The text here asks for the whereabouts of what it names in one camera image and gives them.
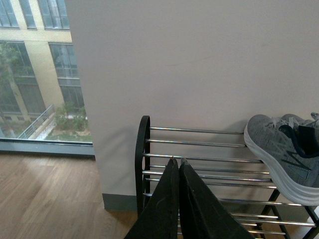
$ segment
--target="building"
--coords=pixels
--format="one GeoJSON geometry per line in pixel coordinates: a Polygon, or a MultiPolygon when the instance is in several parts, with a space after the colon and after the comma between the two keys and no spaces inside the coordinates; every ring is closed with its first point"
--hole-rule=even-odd
{"type": "Polygon", "coordinates": [[[33,121],[52,104],[84,106],[64,0],[0,0],[0,42],[19,58],[0,96],[7,120],[33,121]]]}

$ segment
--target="balcony railing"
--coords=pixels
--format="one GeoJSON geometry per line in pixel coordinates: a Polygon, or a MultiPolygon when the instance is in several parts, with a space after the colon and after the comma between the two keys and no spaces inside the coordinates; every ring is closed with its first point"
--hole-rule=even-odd
{"type": "Polygon", "coordinates": [[[28,128],[25,129],[17,138],[28,139],[36,130],[55,112],[54,105],[50,105],[28,128]]]}

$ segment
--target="baseboard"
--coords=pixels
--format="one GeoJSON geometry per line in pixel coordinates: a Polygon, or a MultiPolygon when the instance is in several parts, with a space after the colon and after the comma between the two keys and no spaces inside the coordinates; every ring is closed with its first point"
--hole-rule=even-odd
{"type": "Polygon", "coordinates": [[[103,193],[105,210],[137,211],[136,196],[103,193]]]}

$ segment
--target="white sneaker sole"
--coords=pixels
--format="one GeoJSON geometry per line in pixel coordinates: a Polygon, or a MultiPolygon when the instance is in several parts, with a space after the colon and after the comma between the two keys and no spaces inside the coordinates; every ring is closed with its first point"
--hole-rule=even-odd
{"type": "Polygon", "coordinates": [[[293,203],[305,206],[319,205],[319,188],[306,187],[292,180],[273,156],[253,142],[247,132],[247,126],[244,139],[247,147],[268,167],[271,178],[280,193],[293,203]]]}

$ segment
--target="shoelace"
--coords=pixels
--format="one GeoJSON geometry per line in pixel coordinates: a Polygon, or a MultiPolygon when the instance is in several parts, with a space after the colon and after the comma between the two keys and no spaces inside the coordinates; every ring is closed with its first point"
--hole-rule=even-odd
{"type": "Polygon", "coordinates": [[[316,112],[312,112],[311,117],[315,120],[314,122],[312,122],[313,126],[319,127],[319,114],[316,112]]]}
{"type": "Polygon", "coordinates": [[[291,128],[294,128],[295,124],[299,125],[298,121],[294,117],[289,118],[289,122],[287,122],[281,118],[272,117],[271,121],[265,124],[265,127],[274,128],[274,129],[278,130],[279,127],[283,126],[283,125],[289,125],[291,128]]]}

